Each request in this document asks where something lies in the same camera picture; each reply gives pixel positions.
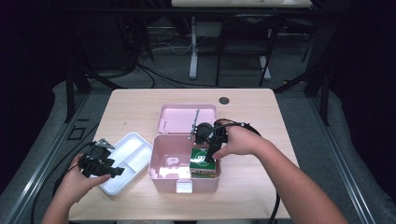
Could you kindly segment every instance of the pink plastic container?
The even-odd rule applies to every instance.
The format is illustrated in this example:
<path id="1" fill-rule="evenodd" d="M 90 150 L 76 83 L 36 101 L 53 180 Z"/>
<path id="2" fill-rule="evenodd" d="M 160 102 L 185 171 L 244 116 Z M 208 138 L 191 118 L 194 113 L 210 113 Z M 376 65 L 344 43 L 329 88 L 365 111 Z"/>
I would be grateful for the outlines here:
<path id="1" fill-rule="evenodd" d="M 191 149 L 194 147 L 190 132 L 194 121 L 196 125 L 213 123 L 216 117 L 214 105 L 163 106 L 157 127 L 161 134 L 154 139 L 148 167 L 148 174 L 159 192 L 216 191 L 221 172 L 219 161 L 214 178 L 192 178 L 190 173 Z"/>

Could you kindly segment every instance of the white plastic tray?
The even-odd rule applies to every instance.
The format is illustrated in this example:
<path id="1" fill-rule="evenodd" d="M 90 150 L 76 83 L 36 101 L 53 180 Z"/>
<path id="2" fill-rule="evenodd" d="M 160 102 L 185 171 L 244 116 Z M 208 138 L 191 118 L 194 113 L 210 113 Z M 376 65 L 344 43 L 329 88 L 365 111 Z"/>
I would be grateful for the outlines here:
<path id="1" fill-rule="evenodd" d="M 128 133 L 109 156 L 115 160 L 112 167 L 125 168 L 122 175 L 110 178 L 100 187 L 108 195 L 120 194 L 149 164 L 152 145 L 138 133 Z"/>

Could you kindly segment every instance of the green package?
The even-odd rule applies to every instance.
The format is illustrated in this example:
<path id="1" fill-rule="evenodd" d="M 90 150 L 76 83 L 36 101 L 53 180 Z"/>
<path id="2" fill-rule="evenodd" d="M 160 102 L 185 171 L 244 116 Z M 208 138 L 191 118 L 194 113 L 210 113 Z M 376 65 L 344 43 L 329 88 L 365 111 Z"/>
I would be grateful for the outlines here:
<path id="1" fill-rule="evenodd" d="M 214 177 L 216 173 L 216 162 L 206 162 L 207 148 L 196 148 L 191 150 L 190 172 L 191 177 Z"/>

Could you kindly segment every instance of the box handle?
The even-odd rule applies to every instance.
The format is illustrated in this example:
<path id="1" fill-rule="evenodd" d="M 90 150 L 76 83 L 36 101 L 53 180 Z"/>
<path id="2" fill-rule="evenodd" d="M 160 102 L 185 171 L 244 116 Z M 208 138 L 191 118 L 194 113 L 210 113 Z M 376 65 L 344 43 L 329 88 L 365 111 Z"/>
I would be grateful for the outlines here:
<path id="1" fill-rule="evenodd" d="M 190 179 L 179 179 L 176 183 L 176 193 L 192 193 L 192 181 Z"/>

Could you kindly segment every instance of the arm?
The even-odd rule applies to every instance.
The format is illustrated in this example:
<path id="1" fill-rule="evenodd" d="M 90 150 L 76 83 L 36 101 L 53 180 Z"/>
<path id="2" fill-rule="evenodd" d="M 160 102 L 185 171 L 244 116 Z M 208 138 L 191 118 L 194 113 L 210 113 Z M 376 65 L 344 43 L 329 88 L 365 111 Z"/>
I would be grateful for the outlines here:
<path id="1" fill-rule="evenodd" d="M 93 187 L 105 183 L 110 175 L 96 178 L 85 177 L 78 168 L 78 161 L 82 154 L 77 155 L 70 167 L 73 167 L 65 176 L 55 196 L 44 215 L 42 223 L 69 223 L 69 211 Z"/>
<path id="2" fill-rule="evenodd" d="M 244 128 L 227 128 L 229 142 L 213 155 L 256 156 L 271 178 L 294 223 L 347 223 L 327 194 L 270 141 Z"/>

